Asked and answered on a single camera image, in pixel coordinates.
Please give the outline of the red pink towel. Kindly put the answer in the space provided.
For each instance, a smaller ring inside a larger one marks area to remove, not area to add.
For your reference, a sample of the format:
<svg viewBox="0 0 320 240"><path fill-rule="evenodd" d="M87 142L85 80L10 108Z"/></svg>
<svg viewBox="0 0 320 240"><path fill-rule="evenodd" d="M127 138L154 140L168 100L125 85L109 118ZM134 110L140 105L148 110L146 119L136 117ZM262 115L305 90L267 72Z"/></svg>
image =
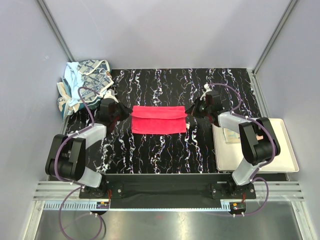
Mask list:
<svg viewBox="0 0 320 240"><path fill-rule="evenodd" d="M187 131L184 106L135 105L131 117L131 131L134 134L170 135Z"/></svg>

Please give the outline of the cream rabbit print towel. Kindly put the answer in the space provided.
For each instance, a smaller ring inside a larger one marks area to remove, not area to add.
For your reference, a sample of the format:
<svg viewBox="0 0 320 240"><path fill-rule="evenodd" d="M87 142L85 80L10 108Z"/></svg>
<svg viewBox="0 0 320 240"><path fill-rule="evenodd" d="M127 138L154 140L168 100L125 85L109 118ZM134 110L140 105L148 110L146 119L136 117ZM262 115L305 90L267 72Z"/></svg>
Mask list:
<svg viewBox="0 0 320 240"><path fill-rule="evenodd" d="M240 134L237 132L234 132L230 129L223 128L222 129L223 138L226 144L240 144Z"/></svg>

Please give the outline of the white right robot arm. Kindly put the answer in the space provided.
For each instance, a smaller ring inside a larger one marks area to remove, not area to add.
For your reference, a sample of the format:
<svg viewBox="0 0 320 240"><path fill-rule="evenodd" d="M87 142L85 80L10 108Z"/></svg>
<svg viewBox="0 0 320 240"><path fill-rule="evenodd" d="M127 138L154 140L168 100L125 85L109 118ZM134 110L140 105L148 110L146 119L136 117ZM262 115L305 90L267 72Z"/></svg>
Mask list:
<svg viewBox="0 0 320 240"><path fill-rule="evenodd" d="M236 199L244 194L245 186L253 182L259 169L280 154L281 148L269 118L250 118L227 111L219 99L218 92L210 90L185 113L195 118L207 117L214 126L239 134L243 159L227 181L228 195Z"/></svg>

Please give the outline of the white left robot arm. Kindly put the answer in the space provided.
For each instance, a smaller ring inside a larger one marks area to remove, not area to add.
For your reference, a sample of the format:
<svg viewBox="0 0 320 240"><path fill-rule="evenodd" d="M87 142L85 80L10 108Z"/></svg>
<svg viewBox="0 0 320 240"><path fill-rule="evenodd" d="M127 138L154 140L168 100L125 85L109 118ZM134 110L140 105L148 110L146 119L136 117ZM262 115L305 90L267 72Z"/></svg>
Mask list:
<svg viewBox="0 0 320 240"><path fill-rule="evenodd" d="M107 98L101 101L93 123L69 135L54 136L49 150L45 173L60 181L74 182L90 187L97 198L108 193L103 175L86 166L86 150L110 134L117 122L126 120L133 110Z"/></svg>

